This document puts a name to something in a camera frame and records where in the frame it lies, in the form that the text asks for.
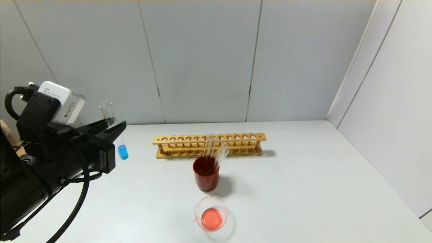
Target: white wall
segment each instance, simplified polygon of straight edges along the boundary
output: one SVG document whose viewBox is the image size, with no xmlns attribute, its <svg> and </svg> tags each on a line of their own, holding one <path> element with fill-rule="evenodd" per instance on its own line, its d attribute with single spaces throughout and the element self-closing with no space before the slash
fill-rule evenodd
<svg viewBox="0 0 432 243">
<path fill-rule="evenodd" d="M 105 100 L 128 123 L 164 122 L 137 1 L 17 4 L 58 83 L 86 97 L 83 123 Z"/>
<path fill-rule="evenodd" d="M 167 123 L 244 122 L 260 1 L 140 1 Z"/>
<path fill-rule="evenodd" d="M 374 4 L 265 0 L 248 121 L 325 119 Z"/>
<path fill-rule="evenodd" d="M 13 1 L 0 1 L 0 118 L 16 132 L 16 121 L 4 107 L 6 94 L 15 86 L 54 80 Z M 13 107 L 21 114 L 26 103 L 19 97 Z"/>
<path fill-rule="evenodd" d="M 377 0 L 356 54 L 329 110 L 328 121 L 338 127 L 364 80 L 402 0 Z"/>
<path fill-rule="evenodd" d="M 19 52 L 0 60 L 6 90 L 54 80 L 86 96 L 85 124 L 104 100 L 144 124 L 324 119 L 375 2 L 16 3 L 23 18 L 2 25 L 2 52 Z"/>
<path fill-rule="evenodd" d="M 432 1 L 404 0 L 339 131 L 420 216 L 432 208 Z"/>
</svg>

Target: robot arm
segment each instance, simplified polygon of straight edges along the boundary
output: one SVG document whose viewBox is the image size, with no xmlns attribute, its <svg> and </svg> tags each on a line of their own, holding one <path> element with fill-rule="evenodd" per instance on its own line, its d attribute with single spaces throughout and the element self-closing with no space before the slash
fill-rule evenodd
<svg viewBox="0 0 432 243">
<path fill-rule="evenodd" d="M 23 94 L 22 100 L 28 103 L 20 116 L 10 103 L 10 96 L 15 94 Z M 39 92 L 36 85 L 16 87 L 8 95 L 5 106 L 12 117 L 18 119 L 17 129 L 27 154 L 18 157 L 1 132 L 1 240 L 18 237 L 19 230 L 28 220 L 68 183 L 83 182 L 81 196 L 72 214 L 49 240 L 55 242 L 78 213 L 89 181 L 115 168 L 112 142 L 126 128 L 126 122 L 109 129 L 105 120 L 72 128 L 52 122 L 62 104 L 56 97 Z M 35 213 L 13 228 L 40 204 Z"/>
</svg>

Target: table surface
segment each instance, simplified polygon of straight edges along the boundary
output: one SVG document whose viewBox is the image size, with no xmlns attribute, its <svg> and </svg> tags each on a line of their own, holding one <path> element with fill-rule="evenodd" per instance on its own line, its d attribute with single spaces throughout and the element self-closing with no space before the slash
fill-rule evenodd
<svg viewBox="0 0 432 243">
<path fill-rule="evenodd" d="M 193 207 L 208 196 L 193 159 L 158 160 L 158 135 L 263 132 L 264 155 L 230 157 L 218 187 L 230 212 L 226 242 L 432 242 L 432 233 L 354 146 L 327 121 L 129 125 L 127 160 L 90 183 L 58 242 L 211 242 Z M 14 242 L 45 242 L 81 191 L 69 185 Z"/>
</svg>

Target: glass beaker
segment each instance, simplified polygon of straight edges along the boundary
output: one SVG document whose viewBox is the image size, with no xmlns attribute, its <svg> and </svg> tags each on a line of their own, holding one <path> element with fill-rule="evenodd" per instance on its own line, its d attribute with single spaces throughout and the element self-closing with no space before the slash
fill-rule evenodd
<svg viewBox="0 0 432 243">
<path fill-rule="evenodd" d="M 217 196 L 208 196 L 194 207 L 195 221 L 205 231 L 220 230 L 228 219 L 228 208 Z"/>
</svg>

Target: wooden test tube rack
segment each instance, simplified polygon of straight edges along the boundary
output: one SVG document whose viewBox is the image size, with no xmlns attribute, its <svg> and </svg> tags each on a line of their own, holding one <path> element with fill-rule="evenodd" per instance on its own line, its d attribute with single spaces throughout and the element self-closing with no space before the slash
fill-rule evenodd
<svg viewBox="0 0 432 243">
<path fill-rule="evenodd" d="M 215 154 L 219 146 L 226 142 L 230 148 L 228 156 L 262 155 L 261 141 L 266 141 L 264 133 L 214 134 L 216 138 Z M 207 135 L 157 136 L 153 144 L 157 145 L 156 158 L 196 158 L 203 155 Z"/>
</svg>

